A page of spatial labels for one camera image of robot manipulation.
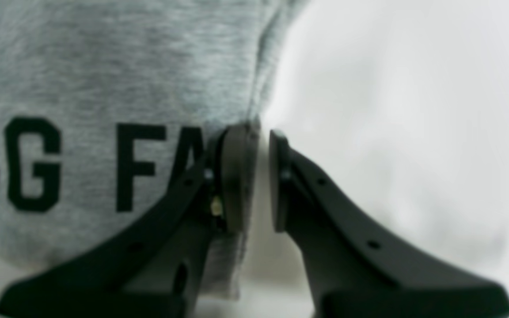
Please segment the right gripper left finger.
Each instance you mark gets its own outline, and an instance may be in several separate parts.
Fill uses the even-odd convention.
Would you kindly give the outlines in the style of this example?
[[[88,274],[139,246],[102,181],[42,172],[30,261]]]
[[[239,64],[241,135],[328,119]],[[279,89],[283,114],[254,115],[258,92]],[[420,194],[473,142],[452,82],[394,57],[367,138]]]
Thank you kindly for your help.
[[[212,240],[244,234],[260,130],[229,125],[166,195],[91,251],[6,288],[5,318],[188,318]]]

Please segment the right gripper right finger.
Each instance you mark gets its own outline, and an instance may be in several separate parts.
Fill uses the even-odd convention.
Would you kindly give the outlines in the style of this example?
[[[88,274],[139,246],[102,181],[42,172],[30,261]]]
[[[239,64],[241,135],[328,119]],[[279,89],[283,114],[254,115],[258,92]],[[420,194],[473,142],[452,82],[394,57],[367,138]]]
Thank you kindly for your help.
[[[503,286],[391,233],[279,130],[269,147],[274,229],[302,254],[317,318],[509,317]]]

